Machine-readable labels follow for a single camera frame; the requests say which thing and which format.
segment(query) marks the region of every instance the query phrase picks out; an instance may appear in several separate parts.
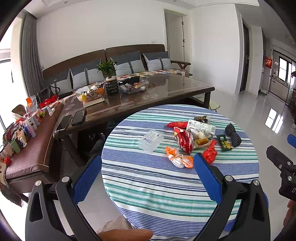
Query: red sign with chinese characters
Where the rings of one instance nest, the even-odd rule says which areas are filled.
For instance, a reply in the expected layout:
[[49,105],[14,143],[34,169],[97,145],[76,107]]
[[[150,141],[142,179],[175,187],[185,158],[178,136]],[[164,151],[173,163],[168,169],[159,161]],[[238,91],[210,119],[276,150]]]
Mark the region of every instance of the red sign with chinese characters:
[[271,68],[271,66],[272,66],[272,58],[266,57],[265,66]]

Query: human hand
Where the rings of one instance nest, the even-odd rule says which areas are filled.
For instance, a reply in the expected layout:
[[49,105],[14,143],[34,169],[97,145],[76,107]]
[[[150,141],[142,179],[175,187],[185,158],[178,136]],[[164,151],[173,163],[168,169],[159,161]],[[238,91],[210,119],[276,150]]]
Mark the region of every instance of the human hand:
[[153,232],[148,229],[112,229],[98,235],[103,241],[148,241]]
[[290,221],[291,217],[292,217],[293,214],[294,214],[295,202],[292,201],[292,200],[290,200],[290,201],[288,202],[287,207],[288,207],[289,209],[288,209],[287,214],[286,214],[286,217],[285,217],[285,219],[284,219],[284,223],[283,223],[284,226],[287,225],[287,223]]

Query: smartphone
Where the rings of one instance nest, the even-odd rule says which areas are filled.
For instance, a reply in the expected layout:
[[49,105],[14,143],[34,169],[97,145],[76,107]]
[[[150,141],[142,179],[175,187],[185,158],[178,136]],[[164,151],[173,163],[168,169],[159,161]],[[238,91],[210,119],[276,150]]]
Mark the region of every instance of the smartphone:
[[68,123],[69,123],[71,117],[72,117],[72,115],[66,115],[66,116],[64,116],[64,118],[62,119],[61,123],[57,127],[56,132],[58,132],[58,131],[64,131],[66,129],[66,127],[68,126]]
[[81,124],[84,120],[85,115],[86,115],[86,109],[77,111],[74,115],[71,125],[75,126],[75,125]]

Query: striped tablecloth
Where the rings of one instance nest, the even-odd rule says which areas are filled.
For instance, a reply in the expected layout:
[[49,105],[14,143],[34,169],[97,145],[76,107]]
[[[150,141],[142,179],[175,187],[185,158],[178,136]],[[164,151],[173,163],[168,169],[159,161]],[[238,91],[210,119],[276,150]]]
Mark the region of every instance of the striped tablecloth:
[[[240,146],[228,152],[222,152],[216,144],[218,155],[213,165],[240,182],[257,179],[258,158],[248,136],[228,118],[201,107],[162,105],[139,111],[123,120],[104,145],[102,176],[108,195],[134,227],[153,230],[152,240],[188,240],[196,236],[217,205],[210,200],[195,170],[175,167],[165,152],[166,146],[178,148],[173,129],[165,125],[201,115],[211,117],[216,135],[225,134],[226,125],[232,123],[242,139]],[[139,148],[138,140],[151,129],[162,132],[164,140],[147,154]],[[203,151],[194,150],[191,156]],[[239,204],[235,203],[229,220],[235,219]]]

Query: metal bolt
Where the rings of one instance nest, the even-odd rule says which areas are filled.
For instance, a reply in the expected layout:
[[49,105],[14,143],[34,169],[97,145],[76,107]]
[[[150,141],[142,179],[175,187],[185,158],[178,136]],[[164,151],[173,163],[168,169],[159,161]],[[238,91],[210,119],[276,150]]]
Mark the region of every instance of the metal bolt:
[[253,183],[256,185],[256,186],[259,186],[260,182],[258,180],[254,180]]
[[42,181],[38,180],[38,181],[35,182],[35,185],[36,185],[36,186],[40,186],[41,183],[42,183]]
[[63,177],[63,178],[62,178],[62,182],[63,182],[63,183],[66,183],[67,181],[69,181],[69,179],[70,179],[70,178],[67,177],[67,176],[66,176],[66,177]]
[[226,176],[225,179],[226,179],[226,181],[232,182],[233,177],[232,176]]

